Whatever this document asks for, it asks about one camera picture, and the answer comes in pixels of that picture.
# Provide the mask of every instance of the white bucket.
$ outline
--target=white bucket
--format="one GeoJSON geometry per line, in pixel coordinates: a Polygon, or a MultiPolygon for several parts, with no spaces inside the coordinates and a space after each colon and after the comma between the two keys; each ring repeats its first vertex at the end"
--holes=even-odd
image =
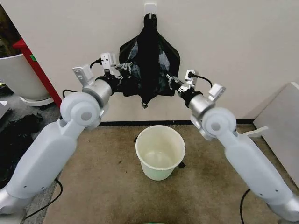
{"type": "Polygon", "coordinates": [[[135,147],[144,174],[154,181],[166,179],[185,155],[183,138],[163,125],[144,129],[138,135],[135,147]]]}

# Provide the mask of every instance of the black cloth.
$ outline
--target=black cloth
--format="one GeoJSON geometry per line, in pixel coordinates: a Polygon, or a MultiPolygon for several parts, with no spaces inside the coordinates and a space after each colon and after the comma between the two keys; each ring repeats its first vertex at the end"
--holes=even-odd
{"type": "Polygon", "coordinates": [[[141,33],[120,48],[120,63],[130,63],[131,76],[122,81],[125,97],[140,95],[146,104],[157,95],[173,96],[166,75],[178,77],[180,56],[157,31],[156,15],[144,17],[141,33]]]}

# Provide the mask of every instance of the carpet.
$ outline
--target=carpet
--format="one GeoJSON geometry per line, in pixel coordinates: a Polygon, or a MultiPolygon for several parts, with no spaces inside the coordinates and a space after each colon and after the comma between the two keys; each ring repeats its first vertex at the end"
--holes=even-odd
{"type": "MultiPolygon", "coordinates": [[[[59,180],[62,196],[43,224],[239,224],[239,204],[247,189],[224,156],[222,145],[206,141],[194,126],[170,126],[186,145],[184,168],[169,178],[147,178],[135,154],[134,138],[146,126],[98,127],[84,131],[59,180]]],[[[239,126],[239,132],[253,130],[239,126]]],[[[298,193],[262,138],[256,144],[298,193]]],[[[275,224],[278,217],[249,193],[243,206],[246,224],[275,224]]]]}

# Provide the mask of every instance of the white hook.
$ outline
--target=white hook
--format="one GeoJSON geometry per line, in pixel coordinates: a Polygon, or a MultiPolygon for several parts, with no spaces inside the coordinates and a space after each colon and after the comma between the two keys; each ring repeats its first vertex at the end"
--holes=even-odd
{"type": "Polygon", "coordinates": [[[149,14],[149,18],[151,19],[151,14],[156,15],[157,14],[157,4],[156,3],[145,3],[144,4],[144,15],[149,14]]]}

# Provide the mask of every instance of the black cable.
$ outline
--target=black cable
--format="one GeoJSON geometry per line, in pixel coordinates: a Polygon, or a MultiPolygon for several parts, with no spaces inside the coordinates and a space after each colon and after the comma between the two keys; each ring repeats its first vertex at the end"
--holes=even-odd
{"type": "Polygon", "coordinates": [[[65,98],[65,92],[77,92],[77,91],[74,91],[74,90],[63,90],[62,91],[62,97],[63,97],[63,99],[65,98]]]}
{"type": "Polygon", "coordinates": [[[241,222],[242,224],[245,224],[244,223],[244,220],[243,220],[243,212],[242,212],[242,207],[243,207],[243,201],[246,197],[246,195],[250,192],[250,189],[246,190],[245,193],[243,194],[242,196],[242,199],[241,199],[241,202],[240,202],[240,218],[241,218],[241,222]]]}
{"type": "Polygon", "coordinates": [[[96,63],[97,63],[97,64],[102,64],[102,60],[101,60],[101,58],[99,58],[98,60],[95,60],[93,63],[91,63],[90,66],[89,66],[90,69],[91,69],[91,68],[93,67],[93,65],[96,64],[96,63]]]}
{"type": "Polygon", "coordinates": [[[191,77],[197,77],[197,78],[204,79],[204,80],[206,80],[207,82],[209,82],[209,84],[210,84],[211,87],[213,86],[212,82],[211,82],[209,79],[205,78],[205,77],[198,76],[198,75],[194,75],[192,72],[190,72],[189,75],[190,75],[191,77]]]}
{"type": "Polygon", "coordinates": [[[62,187],[62,183],[61,183],[57,178],[55,178],[55,181],[56,181],[56,182],[58,183],[58,185],[60,186],[60,192],[59,192],[59,194],[57,195],[57,197],[54,198],[50,203],[48,203],[48,204],[46,204],[45,206],[41,207],[39,210],[37,210],[37,211],[33,212],[32,214],[26,216],[26,217],[24,218],[24,220],[30,218],[31,216],[34,216],[36,213],[38,213],[38,212],[40,212],[40,211],[42,211],[42,210],[44,210],[45,208],[47,208],[49,205],[51,205],[53,202],[55,202],[55,201],[61,196],[61,194],[62,194],[62,192],[63,192],[63,190],[64,190],[63,187],[62,187]]]}

